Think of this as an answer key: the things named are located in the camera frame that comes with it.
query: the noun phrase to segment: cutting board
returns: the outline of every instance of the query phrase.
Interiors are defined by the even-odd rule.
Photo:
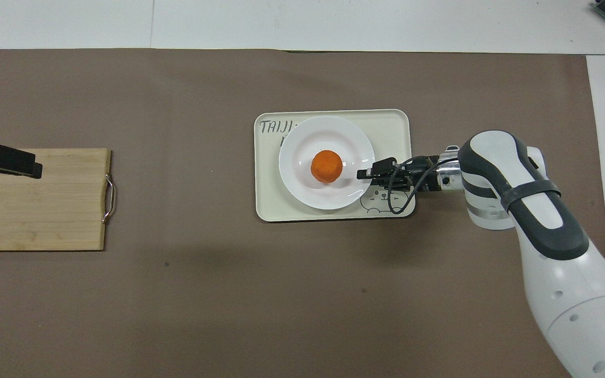
[[[41,179],[0,174],[0,250],[101,250],[108,149],[26,149]]]

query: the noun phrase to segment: cartoon bear drawing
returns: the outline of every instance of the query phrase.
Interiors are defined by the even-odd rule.
[[[408,194],[401,191],[391,191],[391,206],[398,211],[403,208]],[[387,190],[379,186],[370,186],[368,191],[361,197],[361,206],[366,209],[367,214],[388,213]]]

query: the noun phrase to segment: white plate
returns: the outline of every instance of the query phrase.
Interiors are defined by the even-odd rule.
[[[322,150],[331,150],[342,159],[342,173],[330,184],[312,176],[312,159]],[[375,162],[372,144],[352,122],[320,115],[301,122],[289,132],[279,150],[279,174],[284,186],[299,201],[314,208],[333,210],[358,200],[370,180],[356,180],[356,171]]]

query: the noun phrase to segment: white robotic arm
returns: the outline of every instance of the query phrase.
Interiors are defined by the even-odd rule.
[[[547,180],[540,152],[504,131],[458,151],[471,219],[515,227],[536,323],[574,377],[605,376],[605,259]]]

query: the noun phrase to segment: orange fruit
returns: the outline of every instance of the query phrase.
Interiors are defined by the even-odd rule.
[[[342,173],[342,159],[337,153],[325,149],[312,159],[310,170],[315,179],[324,184],[330,184],[337,180]]]

